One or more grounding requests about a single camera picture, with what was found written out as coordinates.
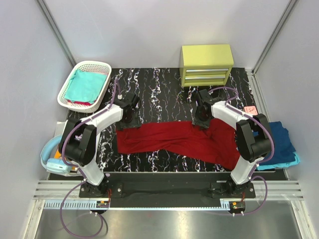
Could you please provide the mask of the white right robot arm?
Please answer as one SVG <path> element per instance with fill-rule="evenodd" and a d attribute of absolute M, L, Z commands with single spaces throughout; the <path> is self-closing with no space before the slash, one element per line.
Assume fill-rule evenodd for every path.
<path fill-rule="evenodd" d="M 197 107 L 193 125 L 209 128 L 212 119 L 218 119 L 235 130 L 235 141 L 239 159 L 231 171 L 230 179 L 221 186 L 219 195 L 238 197 L 251 180 L 253 171 L 267 155 L 273 157 L 274 140 L 267 117 L 264 114 L 252 115 L 235 108 L 229 101 L 214 98 L 207 89 L 195 95 Z"/>

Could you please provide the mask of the red t shirt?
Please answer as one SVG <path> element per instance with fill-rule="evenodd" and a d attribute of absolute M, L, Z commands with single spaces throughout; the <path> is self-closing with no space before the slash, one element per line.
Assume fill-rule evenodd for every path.
<path fill-rule="evenodd" d="M 122 154 L 167 150 L 172 153 L 220 164 L 233 170 L 239 159 L 235 130 L 220 119 L 212 119 L 207 129 L 191 121 L 152 122 L 139 128 L 116 131 L 118 152 Z"/>

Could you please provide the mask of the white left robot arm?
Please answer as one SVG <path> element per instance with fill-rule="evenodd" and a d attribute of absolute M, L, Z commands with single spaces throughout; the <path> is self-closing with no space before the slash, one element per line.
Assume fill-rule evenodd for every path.
<path fill-rule="evenodd" d="M 62 159 L 82 174 L 85 181 L 82 190 L 96 197 L 107 194 L 107 176 L 96 163 L 100 133 L 113 124 L 118 130 L 141 127 L 140 107 L 141 99 L 127 93 L 89 117 L 66 121 L 58 150 Z"/>

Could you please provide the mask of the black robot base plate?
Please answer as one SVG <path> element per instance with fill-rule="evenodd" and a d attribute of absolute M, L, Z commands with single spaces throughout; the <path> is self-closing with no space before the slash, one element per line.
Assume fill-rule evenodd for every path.
<path fill-rule="evenodd" d="M 236 190 L 227 172 L 111 173 L 99 186 L 84 184 L 81 198 L 111 197 L 111 207 L 133 209 L 214 208 L 220 200 L 254 199 L 252 183 Z"/>

